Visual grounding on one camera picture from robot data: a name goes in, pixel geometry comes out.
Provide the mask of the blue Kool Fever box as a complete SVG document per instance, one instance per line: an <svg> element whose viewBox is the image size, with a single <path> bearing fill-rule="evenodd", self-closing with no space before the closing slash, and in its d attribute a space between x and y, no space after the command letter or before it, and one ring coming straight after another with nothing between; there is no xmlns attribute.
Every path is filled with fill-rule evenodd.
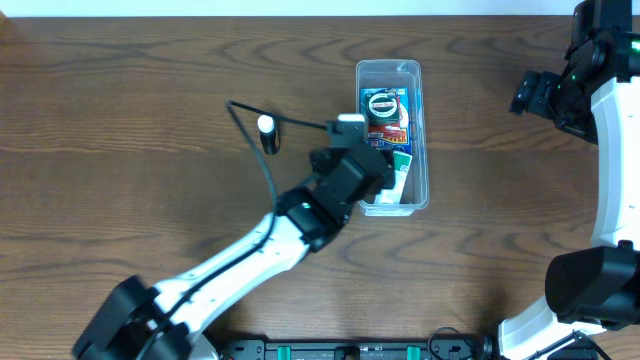
<svg viewBox="0 0 640 360"><path fill-rule="evenodd" d="M360 89L359 111L368 122L371 146L412 153L409 100L406 87Z"/></svg>

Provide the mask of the red medicine box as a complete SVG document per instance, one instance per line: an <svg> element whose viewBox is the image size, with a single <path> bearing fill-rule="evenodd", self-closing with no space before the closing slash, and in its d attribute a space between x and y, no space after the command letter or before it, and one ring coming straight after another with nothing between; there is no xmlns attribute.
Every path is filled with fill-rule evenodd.
<svg viewBox="0 0 640 360"><path fill-rule="evenodd" d="M399 100L400 121L398 125L374 126L369 123L370 139L381 139L392 144L407 144L409 141L409 114L406 107Z"/></svg>

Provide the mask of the green round tin box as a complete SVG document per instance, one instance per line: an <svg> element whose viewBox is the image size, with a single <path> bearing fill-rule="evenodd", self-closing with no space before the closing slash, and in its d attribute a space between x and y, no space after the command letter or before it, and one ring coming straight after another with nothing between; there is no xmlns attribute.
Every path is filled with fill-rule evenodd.
<svg viewBox="0 0 640 360"><path fill-rule="evenodd" d="M395 92L367 94L365 97L365 110L371 125L395 126L399 124L399 100Z"/></svg>

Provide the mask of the dark bottle white cap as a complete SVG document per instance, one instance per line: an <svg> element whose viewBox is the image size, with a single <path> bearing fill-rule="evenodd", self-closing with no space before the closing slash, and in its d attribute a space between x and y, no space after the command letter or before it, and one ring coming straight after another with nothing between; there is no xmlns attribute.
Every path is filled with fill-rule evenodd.
<svg viewBox="0 0 640 360"><path fill-rule="evenodd" d="M277 154L279 152L279 143L275 120L269 115L260 115L257 119L257 126L263 151L267 155Z"/></svg>

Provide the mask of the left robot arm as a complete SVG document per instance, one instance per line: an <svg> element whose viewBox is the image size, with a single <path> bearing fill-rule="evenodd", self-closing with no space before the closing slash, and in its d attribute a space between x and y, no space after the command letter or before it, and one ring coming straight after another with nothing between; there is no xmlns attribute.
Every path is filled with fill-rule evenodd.
<svg viewBox="0 0 640 360"><path fill-rule="evenodd" d="M131 276L109 294L72 347L76 359L186 359L203 332L268 279L326 247L353 206L394 184L390 150L365 143L311 153L316 186L293 188L249 233L152 287Z"/></svg>

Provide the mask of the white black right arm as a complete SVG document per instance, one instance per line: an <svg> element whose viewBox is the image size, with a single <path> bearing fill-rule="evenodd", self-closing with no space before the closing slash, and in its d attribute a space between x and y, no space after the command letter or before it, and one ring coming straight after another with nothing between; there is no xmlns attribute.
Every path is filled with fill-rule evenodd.
<svg viewBox="0 0 640 360"><path fill-rule="evenodd" d="M583 250L553 258L544 293L497 327L497 359L605 359L594 340L639 323L639 34L631 0L573 11L561 73L528 71L510 112L597 148L597 204Z"/></svg>

